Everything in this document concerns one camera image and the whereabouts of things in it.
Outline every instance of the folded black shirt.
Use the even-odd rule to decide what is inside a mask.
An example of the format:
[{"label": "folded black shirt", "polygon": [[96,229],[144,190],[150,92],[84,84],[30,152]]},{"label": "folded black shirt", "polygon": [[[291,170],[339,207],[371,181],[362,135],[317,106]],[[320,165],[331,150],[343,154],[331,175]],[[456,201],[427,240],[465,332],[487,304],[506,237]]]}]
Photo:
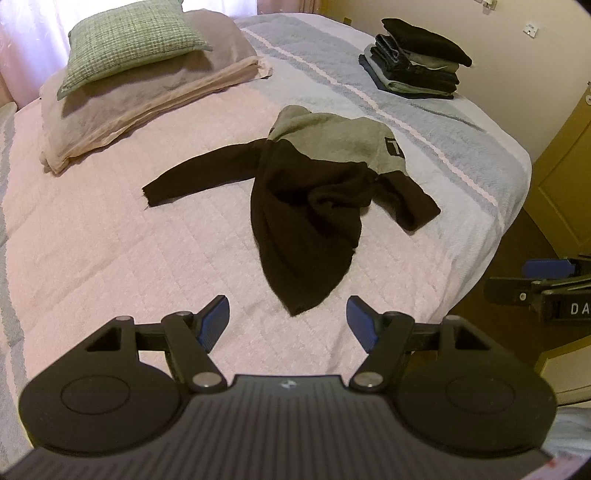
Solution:
[{"label": "folded black shirt", "polygon": [[399,18],[383,18],[382,23],[388,33],[396,40],[399,48],[403,50],[455,61],[466,67],[472,65],[472,59],[458,45],[446,37],[410,25]]}]

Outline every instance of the hoodie sleeve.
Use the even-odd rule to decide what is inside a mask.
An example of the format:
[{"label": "hoodie sleeve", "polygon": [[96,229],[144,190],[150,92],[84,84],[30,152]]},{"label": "hoodie sleeve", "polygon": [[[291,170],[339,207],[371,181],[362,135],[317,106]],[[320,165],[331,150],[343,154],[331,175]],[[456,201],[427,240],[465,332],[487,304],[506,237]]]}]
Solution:
[{"label": "hoodie sleeve", "polygon": [[401,171],[382,173],[375,181],[374,200],[394,215],[396,223],[414,232],[441,213],[437,203]]},{"label": "hoodie sleeve", "polygon": [[266,141],[229,145],[180,163],[143,188],[148,205],[253,178]]}]

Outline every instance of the folded clothes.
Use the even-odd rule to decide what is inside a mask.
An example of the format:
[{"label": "folded clothes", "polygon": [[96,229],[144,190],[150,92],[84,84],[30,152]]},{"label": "folded clothes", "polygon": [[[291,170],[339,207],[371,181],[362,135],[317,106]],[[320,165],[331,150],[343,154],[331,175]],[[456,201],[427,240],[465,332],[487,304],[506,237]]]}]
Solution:
[{"label": "folded clothes", "polygon": [[388,80],[405,83],[412,87],[438,90],[439,92],[446,93],[453,93],[457,89],[456,84],[452,82],[433,80],[427,75],[413,74],[405,70],[392,70],[387,55],[378,47],[371,47],[370,54],[373,58],[378,59],[377,63]]},{"label": "folded clothes", "polygon": [[445,92],[438,92],[437,90],[430,90],[419,87],[412,87],[405,83],[396,82],[395,80],[388,80],[379,65],[376,63],[379,59],[372,58],[370,52],[359,56],[359,64],[369,73],[374,83],[378,88],[389,93],[394,93],[409,99],[421,98],[441,98],[445,100],[453,99],[453,95]]},{"label": "folded clothes", "polygon": [[380,82],[382,82],[388,90],[397,93],[428,93],[431,95],[442,95],[446,97],[449,97],[452,94],[452,92],[446,92],[443,90],[431,89],[426,87],[416,87],[413,85],[409,85],[408,83],[404,83],[399,80],[390,79],[386,77],[384,73],[386,64],[383,61],[383,59],[380,58],[380,56],[376,56],[373,54],[372,49],[373,45],[368,45],[363,53],[369,65],[372,67],[372,69],[378,76]]},{"label": "folded clothes", "polygon": [[359,56],[359,64],[368,73],[369,77],[374,81],[375,86],[379,90],[382,90],[383,92],[393,93],[394,95],[398,95],[398,96],[401,96],[403,98],[408,98],[408,99],[425,99],[425,98],[441,98],[441,99],[444,99],[444,100],[451,100],[451,99],[453,99],[453,96],[432,95],[430,93],[401,93],[401,92],[396,92],[394,90],[389,90],[380,81],[378,75],[375,73],[375,71],[373,70],[373,68],[369,64],[368,60],[365,58],[365,55],[361,54]]},{"label": "folded clothes", "polygon": [[[407,57],[404,50],[401,50],[396,41],[390,35],[379,34],[375,37],[375,47],[381,51],[384,55],[384,60],[388,63],[389,68],[392,71],[403,70],[405,75],[417,76],[420,78],[428,78],[430,80],[438,80],[441,82],[452,82],[455,85],[460,83],[455,73],[430,70],[421,65],[413,65],[410,59]],[[430,88],[429,85],[417,85]]]},{"label": "folded clothes", "polygon": [[421,55],[409,50],[403,50],[407,58],[413,65],[420,65],[429,70],[439,70],[440,72],[456,73],[460,64],[455,61],[437,59],[429,55]]},{"label": "folded clothes", "polygon": [[472,65],[472,59],[458,45],[442,35],[415,27],[399,18],[384,18],[382,24],[403,50],[455,61],[466,67]]}]

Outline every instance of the electrical outlet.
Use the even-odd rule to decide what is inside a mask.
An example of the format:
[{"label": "electrical outlet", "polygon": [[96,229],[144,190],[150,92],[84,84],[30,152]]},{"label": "electrical outlet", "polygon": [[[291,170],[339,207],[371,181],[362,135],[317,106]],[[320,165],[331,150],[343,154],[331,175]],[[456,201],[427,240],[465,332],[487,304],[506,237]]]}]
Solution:
[{"label": "electrical outlet", "polygon": [[523,29],[523,32],[531,37],[531,38],[535,38],[535,34],[538,33],[538,27],[536,27],[534,24],[532,23],[528,23],[525,28]]}]

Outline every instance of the wooden floor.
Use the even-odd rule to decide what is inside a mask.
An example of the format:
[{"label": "wooden floor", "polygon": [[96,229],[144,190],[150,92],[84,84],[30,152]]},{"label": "wooden floor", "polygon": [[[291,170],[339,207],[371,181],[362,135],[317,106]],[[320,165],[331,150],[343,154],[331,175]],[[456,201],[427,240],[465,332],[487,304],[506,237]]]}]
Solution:
[{"label": "wooden floor", "polygon": [[541,324],[527,308],[493,305],[484,299],[487,278],[522,277],[523,263],[533,258],[556,258],[556,254],[522,210],[502,238],[483,278],[450,312],[469,320],[529,365],[534,365],[543,351],[591,335],[591,325]]}]

